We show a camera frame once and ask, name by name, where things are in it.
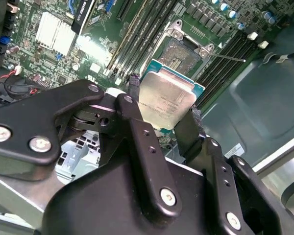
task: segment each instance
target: chip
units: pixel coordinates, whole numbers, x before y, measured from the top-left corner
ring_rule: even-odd
[[[58,78],[58,82],[61,84],[61,85],[64,85],[66,83],[67,79],[64,77],[64,76],[59,76]]]

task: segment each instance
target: white connector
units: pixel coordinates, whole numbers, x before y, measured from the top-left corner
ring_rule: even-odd
[[[267,41],[263,41],[260,44],[258,44],[258,47],[261,49],[266,49],[266,47],[269,45]]]
[[[258,37],[258,33],[252,32],[251,34],[248,34],[247,38],[254,41]]]

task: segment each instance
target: capacitor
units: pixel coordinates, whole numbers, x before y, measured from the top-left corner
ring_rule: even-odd
[[[236,16],[236,11],[229,10],[227,13],[228,18],[233,19]]]
[[[13,65],[13,64],[9,64],[9,65],[8,65],[8,69],[9,69],[9,70],[13,70],[13,69],[14,69],[14,65]]]
[[[267,20],[267,22],[269,23],[269,24],[274,24],[275,23],[275,17],[270,17],[268,20]]]
[[[74,64],[72,64],[72,69],[73,69],[74,71],[79,70],[79,67],[80,67],[79,63],[74,63]]]
[[[243,23],[236,23],[236,27],[238,30],[243,30],[245,28],[245,24]]]
[[[272,17],[272,14],[269,11],[263,11],[261,13],[261,17],[264,18],[265,20],[269,20],[270,17]]]
[[[220,11],[225,11],[228,8],[226,3],[221,3],[219,6]]]
[[[20,50],[20,47],[19,46],[13,46],[11,48],[9,48],[6,53],[7,54],[14,54],[16,52],[18,52]]]

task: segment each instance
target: screw hole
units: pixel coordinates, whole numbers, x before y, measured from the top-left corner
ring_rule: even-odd
[[[224,184],[228,187],[231,187],[230,183],[227,180],[224,180]]]
[[[152,146],[148,147],[148,151],[149,151],[149,153],[156,153],[156,149]]]
[[[106,117],[100,118],[99,120],[99,125],[100,126],[106,126],[108,125],[109,119],[107,119]]]
[[[148,130],[144,130],[144,136],[149,136],[149,131]]]

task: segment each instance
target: metal pin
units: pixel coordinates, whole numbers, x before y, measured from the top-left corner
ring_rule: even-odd
[[[210,53],[210,55],[216,56],[216,57],[221,57],[221,58],[224,58],[224,59],[229,59],[229,60],[235,60],[235,61],[239,61],[239,62],[244,62],[244,63],[246,62],[245,59],[234,58],[234,57],[226,56],[226,55],[219,55],[219,54],[213,54],[213,53]]]

